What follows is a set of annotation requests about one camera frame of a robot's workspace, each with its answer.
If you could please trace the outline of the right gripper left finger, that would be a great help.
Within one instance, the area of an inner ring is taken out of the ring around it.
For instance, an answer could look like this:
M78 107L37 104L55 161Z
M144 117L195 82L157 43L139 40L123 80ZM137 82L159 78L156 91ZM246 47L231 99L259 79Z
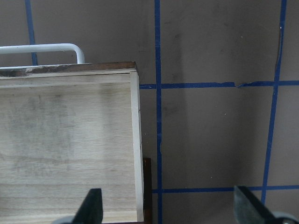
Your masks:
M103 203L101 189L90 189L72 224L101 224L103 220Z

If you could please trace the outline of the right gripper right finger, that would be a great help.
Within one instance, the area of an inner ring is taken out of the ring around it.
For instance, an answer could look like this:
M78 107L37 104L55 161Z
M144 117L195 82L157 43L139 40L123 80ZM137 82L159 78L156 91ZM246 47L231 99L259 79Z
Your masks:
M262 202L245 186L234 187L234 216L238 224L279 224Z

